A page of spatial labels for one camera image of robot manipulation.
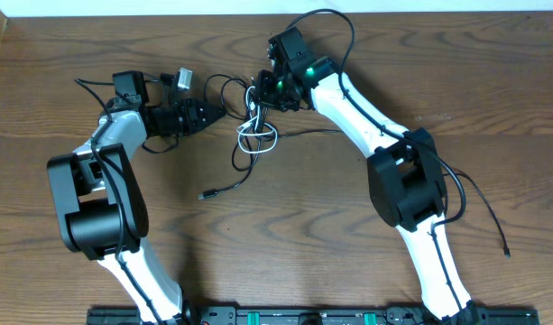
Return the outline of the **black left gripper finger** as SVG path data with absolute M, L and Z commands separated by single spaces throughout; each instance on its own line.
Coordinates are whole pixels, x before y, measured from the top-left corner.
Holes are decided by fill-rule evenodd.
M 200 123 L 215 123 L 226 115 L 226 110 L 205 101 L 197 101 L 195 104 L 197 120 Z
M 186 125 L 185 134 L 193 135 L 199 133 L 206 128 L 213 125 L 217 120 L 216 119 L 194 119 L 189 120 Z

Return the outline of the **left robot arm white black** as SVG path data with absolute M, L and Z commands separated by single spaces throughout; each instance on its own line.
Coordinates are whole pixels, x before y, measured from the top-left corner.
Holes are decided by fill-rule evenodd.
M 148 211 L 131 160 L 151 137 L 179 139 L 222 118 L 222 107 L 193 98 L 191 70 L 158 78 L 118 72 L 101 100 L 97 129 L 73 152 L 47 163 L 60 236 L 109 271 L 135 302 L 142 324 L 199 324 L 196 307 L 167 274 L 147 238 Z

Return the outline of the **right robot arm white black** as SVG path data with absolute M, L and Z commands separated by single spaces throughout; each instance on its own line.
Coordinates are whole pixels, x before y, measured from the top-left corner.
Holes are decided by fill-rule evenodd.
M 267 56 L 272 67 L 258 75 L 255 102 L 281 111 L 307 102 L 338 126 L 366 159 L 373 207 L 401 235 L 433 321 L 478 323 L 447 242 L 444 226 L 450 219 L 443 174 L 452 169 L 438 156 L 433 137 L 424 128 L 411 131 L 381 113 L 341 65 L 315 56 L 296 27 L 271 37 Z

